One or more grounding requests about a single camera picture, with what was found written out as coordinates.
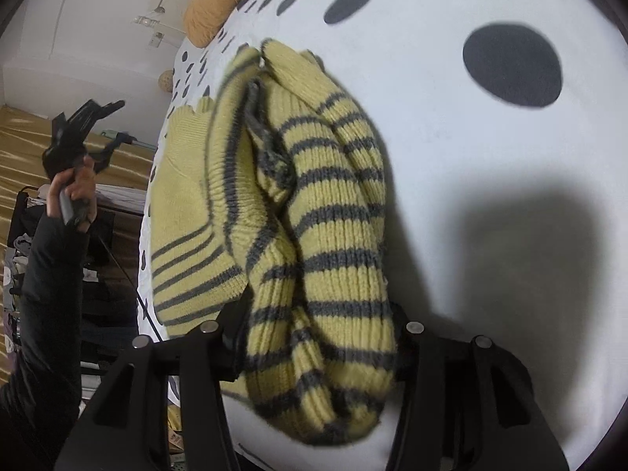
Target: sweater sleeve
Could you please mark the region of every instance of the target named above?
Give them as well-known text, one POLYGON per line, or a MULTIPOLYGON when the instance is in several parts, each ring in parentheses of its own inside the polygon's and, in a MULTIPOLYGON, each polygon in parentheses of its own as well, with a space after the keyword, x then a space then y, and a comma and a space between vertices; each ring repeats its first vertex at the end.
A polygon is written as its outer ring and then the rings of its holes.
POLYGON ((20 299, 22 351, 0 407, 48 466, 79 415, 82 264, 88 237, 43 216, 20 299))

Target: gray stripe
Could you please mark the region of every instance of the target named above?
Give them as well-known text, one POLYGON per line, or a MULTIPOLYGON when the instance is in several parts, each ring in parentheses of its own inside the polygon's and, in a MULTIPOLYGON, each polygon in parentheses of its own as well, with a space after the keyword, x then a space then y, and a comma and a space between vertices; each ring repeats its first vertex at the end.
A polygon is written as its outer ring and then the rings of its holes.
POLYGON ((320 342, 320 351, 328 361, 343 361, 344 363, 362 363, 376 369, 394 370, 396 353, 383 351, 365 351, 336 347, 329 343, 320 342))
POLYGON ((305 310, 312 316, 348 318, 390 318, 388 301, 310 301, 305 310))
POLYGON ((377 148, 378 144, 376 143, 375 139, 371 136, 367 136, 351 140, 344 147, 342 147, 342 150, 345 153, 353 153, 356 152, 356 150, 371 150, 377 148))
POLYGON ((206 231, 208 226, 209 221, 207 221, 207 223, 201 226, 198 230, 194 230, 194 232, 184 235, 183 237, 179 237, 179 239, 175 239, 173 242, 166 244, 163 248, 160 248, 155 253, 153 253, 152 260, 161 257, 164 253, 169 252, 172 248, 176 248, 178 245, 181 245, 184 242, 188 242, 189 240, 194 239, 196 236, 199 236, 206 231))
POLYGON ((244 122, 249 131, 253 131, 264 144, 257 152, 257 167, 261 168, 267 177, 274 179, 281 189, 286 190, 291 188, 294 182, 294 166, 283 143, 277 139, 277 133, 271 131, 267 125, 264 100, 264 85, 259 78, 254 78, 248 86, 244 122))
POLYGON ((366 117, 363 113, 360 113, 359 111, 353 111, 352 113, 348 113, 344 117, 340 117, 338 120, 334 120, 332 122, 332 127, 344 127, 345 125, 353 124, 358 120, 366 121, 366 117))
POLYGON ((246 355, 244 357, 244 370, 246 372, 261 372, 268 370, 280 363, 290 361, 290 347, 282 347, 278 351, 267 352, 266 354, 246 355))
POLYGON ((320 117, 317 117, 316 115, 301 115, 299 117, 290 117, 283 124, 281 124, 277 132, 283 136, 290 129, 296 127, 297 125, 303 124, 327 125, 323 120, 321 120, 320 117))
POLYGON ((224 157, 223 183, 225 202, 227 204, 227 220, 224 224, 225 247, 229 254, 232 254, 231 231, 236 224, 240 209, 238 207, 238 193, 236 189, 236 155, 240 137, 242 135, 242 127, 244 122, 244 105, 246 99, 240 101, 240 105, 235 112, 235 117, 231 123, 231 130, 227 139, 227 149, 224 157))
POLYGON ((384 182, 384 172, 378 168, 363 168, 363 170, 356 170, 356 177, 360 182, 364 181, 380 181, 384 182))
POLYGON ((202 283, 201 285, 197 285, 196 287, 194 287, 191 290, 188 290, 187 292, 183 292, 179 294, 178 296, 175 296, 171 299, 168 299, 167 301, 164 301, 161 305, 159 305, 158 307, 155 307, 155 312, 157 313, 157 312, 165 310, 166 308, 175 307, 176 305, 179 305, 183 303, 184 301, 188 301, 190 299, 195 298, 196 296, 199 296, 200 294, 209 292, 210 290, 222 285, 223 283, 226 283, 231 278, 234 278, 238 274, 241 274, 241 273, 242 273, 242 269, 240 269, 237 265, 234 265, 233 267, 229 267, 227 270, 224 270, 218 276, 211 278, 205 283, 202 283))
POLYGON ((192 267, 180 272, 179 274, 175 274, 172 278, 168 278, 167 280, 164 281, 164 283, 162 283, 158 287, 155 287, 153 289, 153 295, 156 295, 162 290, 165 290, 168 287, 173 286, 175 283, 179 283, 181 280, 187 278, 188 276, 191 276, 195 272, 198 272, 199 270, 203 269, 207 265, 211 264, 213 261, 215 261, 215 259, 217 259, 221 255, 222 251, 223 251, 222 246, 218 246, 218 248, 216 248, 208 257, 200 261, 198 264, 194 264, 192 267))
POLYGON ((329 393, 331 393, 334 411, 337 413, 348 414, 348 407, 351 405, 366 405, 370 411, 376 413, 381 413, 384 409, 384 401, 360 389, 330 387, 329 393))
POLYGON ((265 307, 252 311, 249 315, 249 328, 267 321, 290 320, 291 307, 265 307))
MULTIPOLYGON (((299 377, 296 386, 281 395, 277 395, 271 400, 267 402, 263 402, 261 404, 255 405, 255 410, 260 416, 263 418, 274 418, 282 412, 288 411, 289 409, 298 408, 301 403, 301 399, 306 395, 310 390, 324 385, 325 379, 322 371, 320 370, 312 370, 301 377, 299 377)), ((347 388, 341 389, 336 387, 329 388, 331 397, 332 397, 332 406, 336 410, 336 413, 340 416, 348 414, 348 407, 350 405, 366 405, 370 410, 380 413, 384 408, 384 402, 376 399, 372 395, 361 391, 359 389, 347 388)), ((343 439, 346 437, 346 434, 338 433, 338 424, 333 424, 328 431, 327 427, 325 428, 325 432, 327 434, 321 434, 316 437, 319 440, 321 437, 325 438, 327 435, 332 436, 335 441, 338 439, 343 439)))
MULTIPOLYGON (((296 330, 290 335, 290 346, 266 354, 247 355, 244 358, 244 370, 261 372, 291 360, 292 350, 301 343, 316 341, 309 329, 296 330)), ((328 361, 345 363, 363 363, 377 369, 394 370, 396 353, 383 351, 366 351, 352 347, 338 347, 323 341, 316 341, 318 347, 328 361)))
POLYGON ((338 166, 324 166, 309 170, 296 179, 296 191, 300 191, 315 182, 339 179, 343 181, 356 181, 356 175, 348 168, 338 166))
POLYGON ((307 444, 312 446, 338 446, 350 443, 349 424, 347 419, 338 419, 325 423, 323 431, 309 438, 307 444))
POLYGON ((296 265, 273 265, 262 276, 262 283, 273 279, 296 278, 298 271, 296 265))
POLYGON ((212 313, 216 313, 217 311, 221 311, 222 308, 224 308, 224 306, 228 303, 228 301, 226 303, 219 303, 217 305, 213 305, 212 307, 205 307, 202 310, 198 310, 198 311, 193 311, 191 313, 188 313, 186 315, 182 315, 180 317, 177 317, 175 319, 169 320, 167 322, 164 322, 164 326, 168 327, 168 326, 176 326, 177 324, 184 324, 186 322, 192 322, 193 320, 196 320, 200 317, 205 317, 207 315, 211 315, 212 313))
MULTIPOLYGON (((225 90, 228 87, 228 85, 231 83, 231 81, 233 81, 236 76, 238 76, 239 74, 243 73, 244 71, 246 71, 246 69, 252 67, 253 65, 259 65, 259 56, 255 56, 253 58, 251 58, 250 60, 247 60, 246 62, 244 62, 242 65, 238 66, 237 68, 235 68, 233 71, 231 71, 227 77, 225 78, 225 80, 222 82, 220 89, 218 90, 218 95, 216 96, 216 102, 214 104, 214 110, 212 111, 212 115, 209 119, 209 125, 207 126, 208 129, 211 129, 214 126, 214 121, 216 118, 216 109, 218 108, 219 104, 222 101, 222 97, 224 96, 225 90)), ((208 163, 208 157, 209 157, 209 136, 211 135, 211 133, 207 133, 206 138, 205 138, 205 151, 203 154, 203 159, 204 159, 204 164, 205 164, 205 169, 203 171, 203 181, 205 183, 205 193, 209 193, 209 174, 207 171, 207 163, 208 163)), ((211 198, 209 196, 207 196, 207 209, 209 211, 209 213, 212 213, 212 201, 211 198)))
POLYGON ((297 408, 300 399, 311 389, 323 384, 323 373, 320 370, 306 372, 296 382, 296 386, 275 396, 269 401, 255 405, 255 410, 263 418, 274 418, 279 413, 297 408))
POLYGON ((176 265, 176 264, 180 263, 181 261, 184 261, 187 258, 189 258, 189 257, 191 257, 193 255, 196 255, 200 251, 204 250, 205 248, 207 248, 207 246, 209 246, 209 243, 212 240, 214 240, 214 233, 213 232, 209 235, 209 237, 207 237, 207 239, 205 239, 202 243, 200 243, 198 246, 196 246, 196 248, 194 248, 193 250, 187 251, 183 255, 175 257, 171 261, 163 264, 161 267, 156 268, 153 271, 153 279, 157 278, 157 276, 159 276, 159 274, 161 274, 165 270, 171 268, 173 265, 176 265))
POLYGON ((279 225, 277 224, 277 218, 272 213, 272 208, 268 198, 263 197, 264 209, 266 211, 266 223, 264 227, 258 232, 255 237, 255 242, 251 246, 249 253, 246 257, 246 272, 250 273, 259 262, 260 257, 266 251, 266 247, 277 236, 279 225))
POLYGON ((360 182, 364 182, 366 180, 383 181, 384 173, 377 168, 364 168, 363 170, 356 170, 354 173, 348 168, 324 166, 321 168, 315 168, 314 170, 309 170, 300 175, 296 180, 296 191, 300 191, 310 184, 331 179, 338 179, 342 181, 359 180, 360 182))
POLYGON ((330 110, 335 103, 344 99, 349 99, 349 96, 344 92, 332 93, 315 111, 320 115, 323 111, 330 110))
POLYGON ((373 204, 370 208, 354 204, 326 205, 304 215, 294 227, 293 235, 296 239, 299 239, 306 230, 309 230, 312 226, 320 225, 321 223, 347 220, 369 221, 372 217, 381 216, 383 214, 384 206, 381 204, 373 204))
POLYGON ((362 248, 348 248, 322 252, 303 261, 303 271, 305 273, 361 266, 381 267, 379 254, 362 248))
POLYGON ((379 254, 362 248, 323 252, 306 259, 303 261, 303 264, 275 265, 271 267, 262 276, 262 283, 273 279, 297 278, 302 273, 361 266, 381 268, 379 254))
POLYGON ((340 150, 340 146, 338 142, 332 138, 307 138, 307 140, 303 140, 295 143, 290 149, 288 149, 288 154, 290 156, 294 156, 304 150, 314 149, 316 147, 332 147, 335 150, 340 150))

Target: gold satin fabric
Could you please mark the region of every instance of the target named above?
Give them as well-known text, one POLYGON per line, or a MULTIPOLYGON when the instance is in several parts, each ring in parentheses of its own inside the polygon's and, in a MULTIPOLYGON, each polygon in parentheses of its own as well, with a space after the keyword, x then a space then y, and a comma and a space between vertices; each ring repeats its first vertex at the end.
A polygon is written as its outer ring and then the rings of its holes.
MULTIPOLYGON (((24 186, 39 188, 49 183, 42 167, 42 153, 50 144, 50 121, 8 106, 0 107, 0 264, 4 265, 4 251, 15 207, 15 198, 24 186)), ((98 135, 87 139, 89 150, 99 150, 109 140, 98 135)), ((138 146, 122 145, 114 152, 111 165, 96 177, 99 184, 145 190, 153 164, 153 151, 138 146)), ((138 241, 141 218, 117 213, 114 222, 113 251, 136 282, 138 241)), ((115 265, 98 270, 99 277, 119 283, 130 299, 133 290, 121 281, 115 265)), ((8 378, 8 363, 4 346, 4 328, 0 325, 0 384, 8 378)))

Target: patterned fabric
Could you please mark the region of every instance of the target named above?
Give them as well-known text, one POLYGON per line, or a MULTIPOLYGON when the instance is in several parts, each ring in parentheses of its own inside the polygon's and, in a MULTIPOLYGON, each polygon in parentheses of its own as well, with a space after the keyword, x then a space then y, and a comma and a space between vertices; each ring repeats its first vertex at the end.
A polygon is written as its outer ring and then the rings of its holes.
POLYGON ((310 444, 368 434, 395 357, 382 158, 315 57, 272 40, 261 55, 243 48, 215 105, 172 115, 152 189, 155 310, 170 335, 248 283, 243 380, 256 411, 310 444))

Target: ribbed knit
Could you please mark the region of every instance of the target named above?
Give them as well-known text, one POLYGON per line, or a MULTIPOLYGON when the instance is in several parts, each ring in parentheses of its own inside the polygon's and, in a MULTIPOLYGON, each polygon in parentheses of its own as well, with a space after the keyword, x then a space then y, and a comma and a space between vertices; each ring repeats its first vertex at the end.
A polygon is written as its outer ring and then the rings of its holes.
POLYGON ((309 444, 365 436, 396 350, 384 202, 368 119, 315 57, 241 50, 215 104, 171 116, 152 186, 159 320, 183 335, 249 284, 244 372, 223 390, 309 444))

